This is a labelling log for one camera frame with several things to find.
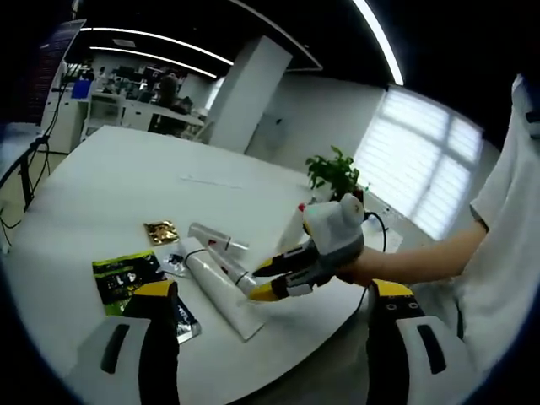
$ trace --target green plant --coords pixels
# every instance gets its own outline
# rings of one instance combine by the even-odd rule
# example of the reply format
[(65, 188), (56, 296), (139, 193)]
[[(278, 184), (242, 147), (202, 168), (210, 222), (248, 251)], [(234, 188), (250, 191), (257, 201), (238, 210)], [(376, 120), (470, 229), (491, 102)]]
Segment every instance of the green plant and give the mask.
[(332, 199), (340, 200), (346, 193), (354, 193), (357, 189), (357, 182), (360, 172), (351, 167), (353, 158), (343, 156), (343, 152), (331, 146), (336, 157), (334, 159), (325, 159), (316, 155), (305, 161), (308, 165), (308, 176), (312, 189), (324, 186), (330, 183), (334, 191)]

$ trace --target sleeve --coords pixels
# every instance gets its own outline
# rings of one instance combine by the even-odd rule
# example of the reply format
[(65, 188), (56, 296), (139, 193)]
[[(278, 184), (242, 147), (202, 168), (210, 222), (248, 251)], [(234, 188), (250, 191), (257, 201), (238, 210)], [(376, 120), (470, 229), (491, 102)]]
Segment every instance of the sleeve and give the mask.
[(505, 146), (482, 190), (471, 202), (472, 216), (483, 223), (486, 230), (491, 228), (497, 214), (505, 203), (515, 171), (516, 162), (516, 114), (512, 111), (510, 127)]

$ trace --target window blinds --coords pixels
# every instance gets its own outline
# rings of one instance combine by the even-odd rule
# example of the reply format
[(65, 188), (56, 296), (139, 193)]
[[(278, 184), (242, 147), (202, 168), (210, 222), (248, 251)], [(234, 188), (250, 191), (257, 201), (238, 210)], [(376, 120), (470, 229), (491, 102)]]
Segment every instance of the window blinds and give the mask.
[(434, 239), (467, 194), (482, 140), (456, 113), (391, 89), (354, 156), (360, 184)]

